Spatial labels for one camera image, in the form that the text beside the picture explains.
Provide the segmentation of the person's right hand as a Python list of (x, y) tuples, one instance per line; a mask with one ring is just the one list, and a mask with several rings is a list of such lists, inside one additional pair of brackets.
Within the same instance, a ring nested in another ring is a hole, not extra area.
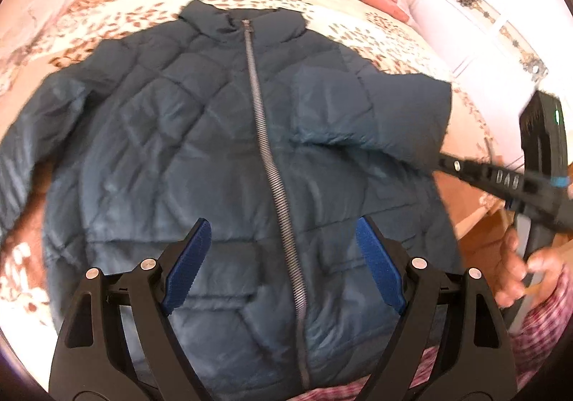
[[(491, 284), (494, 299), (502, 309), (510, 308), (523, 297), (531, 297), (531, 307), (538, 307), (554, 293), (564, 270), (564, 261), (556, 249), (538, 249), (524, 261), (517, 254), (519, 244), (517, 230), (509, 227), (501, 240), (501, 259), (494, 268)], [(525, 277), (536, 273), (542, 275), (542, 281), (535, 290), (526, 291)]]

